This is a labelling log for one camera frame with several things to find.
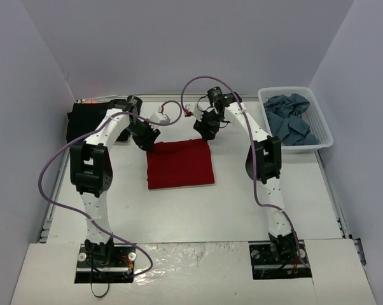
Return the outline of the red t-shirt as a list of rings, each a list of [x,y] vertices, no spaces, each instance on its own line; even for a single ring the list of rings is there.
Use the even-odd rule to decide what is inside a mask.
[[[149,190],[215,183],[211,150],[203,139],[159,142],[146,160]]]

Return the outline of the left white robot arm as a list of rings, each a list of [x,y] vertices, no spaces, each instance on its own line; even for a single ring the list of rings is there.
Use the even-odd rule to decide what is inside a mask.
[[[113,144],[123,132],[129,133],[143,151],[153,150],[160,131],[138,118],[143,102],[139,97],[112,100],[93,127],[94,134],[70,147],[70,179],[85,207],[87,237],[85,250],[102,266],[116,258],[108,220],[107,192],[112,185],[113,169],[109,156]]]

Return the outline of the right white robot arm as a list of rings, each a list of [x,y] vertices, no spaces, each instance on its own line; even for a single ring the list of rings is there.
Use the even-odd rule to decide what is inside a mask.
[[[280,178],[282,167],[281,141],[262,129],[248,113],[237,94],[224,94],[220,87],[208,90],[210,108],[195,105],[191,113],[196,118],[193,129],[205,141],[215,139],[220,124],[231,123],[248,136],[249,151],[245,168],[254,182],[254,197],[268,219],[270,254],[277,262],[287,261],[296,250],[295,234],[284,214]]]

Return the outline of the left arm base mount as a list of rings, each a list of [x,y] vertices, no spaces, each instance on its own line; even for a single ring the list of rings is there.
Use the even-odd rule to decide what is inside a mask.
[[[134,247],[117,244],[108,262],[91,259],[90,251],[80,245],[76,261],[75,284],[84,283],[132,283],[137,258]]]

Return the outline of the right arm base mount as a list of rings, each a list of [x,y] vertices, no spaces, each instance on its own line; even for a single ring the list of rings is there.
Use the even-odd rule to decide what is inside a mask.
[[[299,242],[300,251],[287,249],[281,258],[277,259],[272,251],[270,242],[249,242],[251,272],[253,280],[293,280],[312,278],[310,262],[303,241]]]

